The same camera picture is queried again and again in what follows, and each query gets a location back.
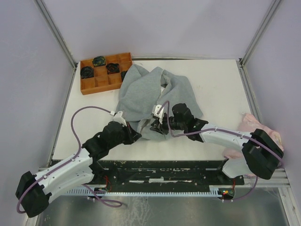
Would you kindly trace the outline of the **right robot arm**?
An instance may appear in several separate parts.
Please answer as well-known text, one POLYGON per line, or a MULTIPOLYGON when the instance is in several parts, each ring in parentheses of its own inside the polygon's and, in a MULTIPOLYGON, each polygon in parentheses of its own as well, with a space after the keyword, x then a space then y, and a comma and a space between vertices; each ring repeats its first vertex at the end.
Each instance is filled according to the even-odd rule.
POLYGON ((196 118, 186 104, 169 106, 169 101, 152 110, 155 121, 151 130, 172 137, 187 137, 192 141, 212 143, 234 149, 241 157, 227 158, 216 172, 216 180, 227 184, 233 178, 253 174, 269 180, 283 166, 283 151, 262 129, 242 132, 217 127, 196 118))

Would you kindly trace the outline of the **grey zip jacket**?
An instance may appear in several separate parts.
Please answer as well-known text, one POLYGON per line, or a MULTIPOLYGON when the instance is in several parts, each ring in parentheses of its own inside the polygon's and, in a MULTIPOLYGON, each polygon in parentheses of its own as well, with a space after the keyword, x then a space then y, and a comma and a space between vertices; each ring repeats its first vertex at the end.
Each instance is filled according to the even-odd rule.
POLYGON ((123 112, 124 119, 144 139, 164 141, 171 135, 152 131, 151 123, 154 122, 153 108, 166 101, 170 106, 185 103, 195 117, 203 116, 187 77, 174 75, 160 67, 149 72, 133 64, 122 82, 116 109, 123 112))

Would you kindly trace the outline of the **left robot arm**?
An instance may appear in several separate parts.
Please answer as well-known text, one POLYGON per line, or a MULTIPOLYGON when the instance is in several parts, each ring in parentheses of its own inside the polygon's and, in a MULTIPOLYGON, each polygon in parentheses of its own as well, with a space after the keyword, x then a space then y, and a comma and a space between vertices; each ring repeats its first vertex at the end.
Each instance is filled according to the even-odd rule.
POLYGON ((104 169, 99 160, 114 147, 131 145, 141 136, 130 124, 111 121, 65 160, 36 174, 24 173, 16 190, 17 212, 35 217, 65 192, 90 182, 102 182, 104 169))

